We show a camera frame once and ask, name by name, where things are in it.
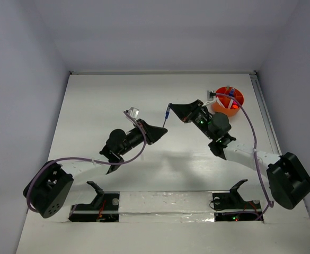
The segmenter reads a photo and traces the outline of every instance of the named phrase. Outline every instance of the red object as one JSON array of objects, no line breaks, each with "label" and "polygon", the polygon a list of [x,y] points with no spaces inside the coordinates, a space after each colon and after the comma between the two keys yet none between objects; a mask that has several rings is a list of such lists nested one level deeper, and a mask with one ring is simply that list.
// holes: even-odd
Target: red object
[{"label": "red object", "polygon": [[[217,89],[216,93],[219,94],[229,94],[229,92],[231,91],[232,87],[230,87],[228,90],[226,88],[226,86],[221,87],[219,89]],[[235,99],[238,100],[238,102],[243,105],[244,103],[244,97],[243,94],[237,90],[235,88]],[[212,110],[214,110],[215,112],[221,112],[223,114],[226,114],[227,116],[231,117],[236,115],[236,113],[240,110],[240,107],[238,105],[237,108],[235,108],[234,106],[232,106],[232,108],[228,109],[229,103],[230,103],[230,99],[224,96],[218,96],[220,102],[222,102],[222,104],[224,105],[224,107],[222,107],[221,105],[219,105],[217,102],[212,103],[211,108]]]}]

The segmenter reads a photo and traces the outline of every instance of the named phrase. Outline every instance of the blue pen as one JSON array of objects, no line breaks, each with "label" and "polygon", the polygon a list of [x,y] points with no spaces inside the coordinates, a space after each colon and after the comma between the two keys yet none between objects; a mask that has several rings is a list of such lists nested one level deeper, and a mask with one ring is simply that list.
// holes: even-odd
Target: blue pen
[{"label": "blue pen", "polygon": [[165,125],[165,122],[166,120],[169,118],[169,114],[170,114],[170,106],[171,106],[172,103],[169,103],[168,106],[167,106],[167,109],[166,109],[166,112],[165,112],[165,120],[164,120],[164,123],[163,123],[163,127],[164,128],[164,125]]}]

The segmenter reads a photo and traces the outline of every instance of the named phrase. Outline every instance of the cable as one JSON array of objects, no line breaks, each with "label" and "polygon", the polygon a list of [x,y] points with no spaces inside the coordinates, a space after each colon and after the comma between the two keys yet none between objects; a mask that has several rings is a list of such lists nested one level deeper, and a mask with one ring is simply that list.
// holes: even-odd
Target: cable
[{"label": "cable", "polygon": [[257,212],[257,208],[256,208],[256,206],[254,206],[254,204],[253,203],[251,203],[251,202],[249,202],[249,204],[255,209],[255,212],[257,213],[257,215],[259,215],[259,213]]},{"label": "cable", "polygon": [[224,209],[216,209],[216,208],[214,208],[214,207],[212,207],[211,206],[211,203],[213,203],[214,201],[213,200],[211,200],[211,202],[209,203],[209,207],[211,208],[211,209],[213,209],[213,210],[215,210],[215,211],[218,211],[218,212],[220,212],[220,211],[223,211]]},{"label": "cable", "polygon": [[213,103],[214,101],[207,101],[207,102],[205,102],[203,105],[202,105],[202,107],[205,107],[205,106],[208,106],[209,104],[211,104],[211,103]]},{"label": "cable", "polygon": [[113,166],[116,166],[116,165],[124,165],[124,164],[127,164],[127,163],[130,163],[134,160],[136,160],[140,155],[141,153],[144,151],[145,149],[145,145],[146,145],[146,136],[145,136],[145,132],[144,130],[142,129],[142,127],[136,122],[136,120],[134,120],[130,115],[128,115],[128,113],[126,111],[123,112],[124,115],[129,119],[131,120],[132,123],[134,123],[134,125],[140,130],[143,138],[144,138],[144,144],[141,148],[141,150],[139,151],[138,154],[136,154],[136,156],[134,156],[132,159],[130,160],[127,160],[127,161],[124,161],[124,162],[106,162],[106,161],[100,161],[100,160],[94,160],[94,159],[89,159],[89,158],[83,158],[83,157],[64,157],[64,158],[59,158],[59,159],[55,159],[53,161],[50,161],[49,163],[47,163],[46,165],[44,165],[44,167],[41,168],[41,170],[35,175],[35,177],[32,179],[31,181],[31,184],[29,186],[29,189],[28,189],[28,192],[26,194],[26,204],[28,205],[28,208],[35,212],[35,213],[38,213],[38,211],[32,207],[31,205],[31,192],[32,192],[32,189],[33,189],[33,186],[34,184],[36,183],[36,181],[38,180],[38,178],[40,177],[41,174],[43,174],[43,172],[48,168],[50,167],[52,164],[56,163],[56,162],[59,162],[59,161],[65,161],[65,160],[81,160],[81,161],[88,161],[88,162],[96,162],[96,163],[99,163],[99,164],[104,164],[104,165],[113,165]]},{"label": "cable", "polygon": [[252,131],[252,134],[253,134],[253,137],[254,137],[254,160],[255,160],[256,171],[257,171],[257,175],[259,177],[259,181],[260,181],[260,184],[261,184],[264,196],[265,196],[265,198],[266,198],[266,200],[268,202],[268,205],[267,205],[266,209],[264,209],[264,211],[259,216],[259,217],[262,217],[262,215],[267,211],[267,209],[269,207],[273,207],[274,201],[270,201],[268,193],[267,193],[267,190],[265,189],[265,186],[264,186],[264,183],[263,183],[262,176],[261,176],[261,170],[260,170],[259,161],[258,161],[258,158],[257,158],[257,150],[256,150],[257,149],[257,137],[256,137],[254,126],[253,126],[252,122],[250,121],[250,118],[249,118],[248,114],[244,110],[243,106],[238,102],[238,100],[236,100],[234,97],[231,97],[231,96],[229,96],[227,94],[216,93],[216,95],[217,96],[224,96],[224,97],[227,97],[229,99],[233,99],[238,104],[238,106],[241,108],[241,110],[243,111],[243,114],[245,115],[246,119],[249,122],[251,131]]}]

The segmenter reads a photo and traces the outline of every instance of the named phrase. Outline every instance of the red wire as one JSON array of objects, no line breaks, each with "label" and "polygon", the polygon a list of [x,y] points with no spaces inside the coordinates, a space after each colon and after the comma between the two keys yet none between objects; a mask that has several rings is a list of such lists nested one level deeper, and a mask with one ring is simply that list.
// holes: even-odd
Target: red wire
[{"label": "red wire", "polygon": [[105,205],[106,200],[103,201],[102,207],[100,208],[99,212],[98,212],[98,219],[102,216],[102,211],[104,210],[104,205]]},{"label": "red wire", "polygon": [[259,213],[257,212],[257,208],[256,208],[256,206],[254,206],[254,204],[253,203],[251,203],[251,202],[249,202],[249,204],[255,209],[255,212],[257,213],[257,215],[259,215]]}]

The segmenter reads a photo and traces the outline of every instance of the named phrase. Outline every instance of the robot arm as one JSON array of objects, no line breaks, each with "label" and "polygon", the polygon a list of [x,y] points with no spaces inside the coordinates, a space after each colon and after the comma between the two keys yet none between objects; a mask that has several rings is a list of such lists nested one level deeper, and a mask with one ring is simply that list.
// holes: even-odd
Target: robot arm
[{"label": "robot arm", "polygon": [[[172,111],[184,123],[194,123],[212,142],[212,153],[225,160],[238,162],[256,170],[254,149],[231,137],[228,117],[223,113],[212,115],[203,102],[196,100],[190,104],[170,104]],[[292,153],[279,156],[256,151],[262,172],[269,180],[272,197],[286,209],[293,209],[309,192],[310,176]]]}]

